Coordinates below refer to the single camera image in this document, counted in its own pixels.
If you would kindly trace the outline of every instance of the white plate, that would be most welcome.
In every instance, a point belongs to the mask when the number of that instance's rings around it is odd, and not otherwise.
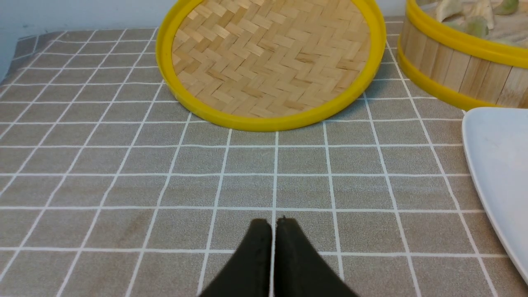
[[[462,121],[462,136],[488,218],[528,283],[528,109],[472,109]]]

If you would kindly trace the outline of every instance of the yellow plastic rim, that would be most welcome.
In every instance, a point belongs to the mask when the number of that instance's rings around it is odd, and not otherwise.
[[[442,86],[436,81],[425,76],[420,70],[414,67],[405,57],[400,46],[401,37],[398,39],[398,65],[405,75],[414,82],[418,87],[431,94],[447,104],[451,104],[463,110],[470,110],[476,107],[500,107],[492,103],[480,101],[459,92],[453,91],[448,87]]]
[[[320,122],[354,102],[374,79],[385,50],[386,29],[374,0],[351,0],[363,14],[371,35],[369,59],[354,83],[331,101],[307,112],[278,118],[247,118],[216,110],[193,97],[181,84],[172,65],[172,42],[183,19],[202,0],[180,0],[165,16],[156,41],[156,61],[169,89],[178,101],[198,117],[219,126],[253,132],[271,132],[300,128]]]
[[[406,12],[416,28],[449,48],[491,62],[528,68],[528,49],[483,40],[452,29],[425,13],[416,0],[407,0]]]

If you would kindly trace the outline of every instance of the white wall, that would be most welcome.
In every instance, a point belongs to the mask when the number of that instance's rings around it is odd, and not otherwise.
[[[156,27],[175,1],[0,0],[0,80],[18,37],[65,30]],[[403,15],[405,0],[376,2],[384,15]]]

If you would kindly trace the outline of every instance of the bamboo slat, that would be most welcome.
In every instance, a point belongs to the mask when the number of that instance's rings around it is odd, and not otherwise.
[[[486,103],[528,108],[528,69],[454,50],[426,36],[408,19],[401,50],[416,69],[444,87]]]
[[[365,67],[370,30],[350,0],[205,0],[173,41],[173,67],[198,100],[274,118],[318,107]]]

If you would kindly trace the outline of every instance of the bamboo steamer lid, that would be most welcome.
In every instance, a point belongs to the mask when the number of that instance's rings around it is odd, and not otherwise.
[[[385,47],[367,0],[204,0],[171,12],[156,49],[167,84],[199,117],[235,129],[332,116],[372,81]]]

